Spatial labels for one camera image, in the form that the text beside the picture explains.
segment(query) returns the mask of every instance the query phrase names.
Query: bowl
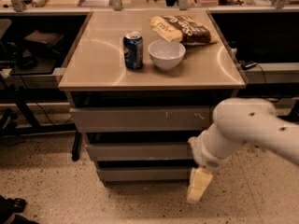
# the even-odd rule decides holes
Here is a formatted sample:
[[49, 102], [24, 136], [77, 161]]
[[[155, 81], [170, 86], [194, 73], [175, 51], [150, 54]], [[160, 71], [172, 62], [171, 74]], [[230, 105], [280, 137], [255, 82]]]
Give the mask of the bowl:
[[153, 63], [162, 70], [176, 67], [186, 53], [186, 49], [181, 43], [166, 40], [150, 43], [148, 51]]

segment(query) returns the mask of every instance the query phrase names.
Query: floor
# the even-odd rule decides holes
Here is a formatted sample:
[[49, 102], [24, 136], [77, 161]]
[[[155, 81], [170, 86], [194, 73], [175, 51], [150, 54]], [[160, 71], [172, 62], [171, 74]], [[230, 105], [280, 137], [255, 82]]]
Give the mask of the floor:
[[236, 152], [189, 204], [187, 182], [105, 187], [84, 142], [72, 161], [73, 141], [73, 133], [2, 139], [0, 195], [27, 200], [22, 215], [41, 224], [299, 223], [299, 169], [270, 151]]

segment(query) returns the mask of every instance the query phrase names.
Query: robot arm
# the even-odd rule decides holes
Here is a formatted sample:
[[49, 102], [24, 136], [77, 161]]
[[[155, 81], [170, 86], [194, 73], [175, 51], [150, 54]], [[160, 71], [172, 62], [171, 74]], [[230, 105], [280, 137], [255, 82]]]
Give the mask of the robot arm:
[[231, 98], [216, 106], [214, 123], [189, 139], [200, 168], [192, 170], [188, 201], [199, 201], [213, 172], [247, 143], [270, 149], [299, 165], [299, 126], [279, 119], [275, 111], [273, 104], [264, 99]]

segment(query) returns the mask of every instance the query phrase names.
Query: dark blue can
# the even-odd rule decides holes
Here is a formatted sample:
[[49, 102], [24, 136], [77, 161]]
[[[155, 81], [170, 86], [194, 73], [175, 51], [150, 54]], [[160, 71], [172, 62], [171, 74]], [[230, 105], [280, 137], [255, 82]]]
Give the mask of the dark blue can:
[[143, 39], [139, 32], [127, 33], [123, 38], [125, 66], [137, 70], [143, 66]]

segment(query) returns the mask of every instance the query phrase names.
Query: table top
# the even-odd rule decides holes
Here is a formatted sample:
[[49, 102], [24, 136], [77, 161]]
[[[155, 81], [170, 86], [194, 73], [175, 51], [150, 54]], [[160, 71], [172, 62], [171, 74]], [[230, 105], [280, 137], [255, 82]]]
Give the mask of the table top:
[[[160, 70], [148, 53], [150, 42], [161, 39], [152, 31], [150, 18], [182, 14], [203, 23], [219, 41], [187, 47], [179, 66]], [[143, 36], [144, 67], [137, 71], [126, 69], [124, 64], [122, 39], [128, 31], [138, 31]], [[242, 74], [205, 9], [99, 9], [93, 12], [59, 88], [62, 91], [241, 89], [246, 86]]]

